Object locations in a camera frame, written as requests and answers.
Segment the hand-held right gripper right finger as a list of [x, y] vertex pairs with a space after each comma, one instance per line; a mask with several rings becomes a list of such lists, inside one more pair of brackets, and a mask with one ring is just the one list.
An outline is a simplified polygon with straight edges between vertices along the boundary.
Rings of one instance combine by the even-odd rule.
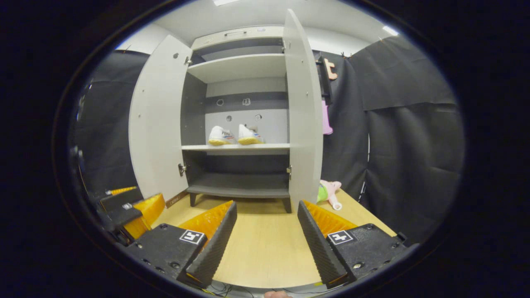
[[408, 247], [373, 223], [355, 225], [302, 200], [297, 216], [320, 280], [327, 288], [354, 283], [400, 260]]

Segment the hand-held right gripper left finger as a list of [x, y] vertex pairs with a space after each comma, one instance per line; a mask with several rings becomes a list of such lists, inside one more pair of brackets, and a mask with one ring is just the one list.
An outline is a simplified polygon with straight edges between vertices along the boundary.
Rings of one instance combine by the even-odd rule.
[[225, 202], [178, 226], [161, 223], [124, 251], [163, 279], [205, 289], [217, 272], [236, 220], [236, 202]]

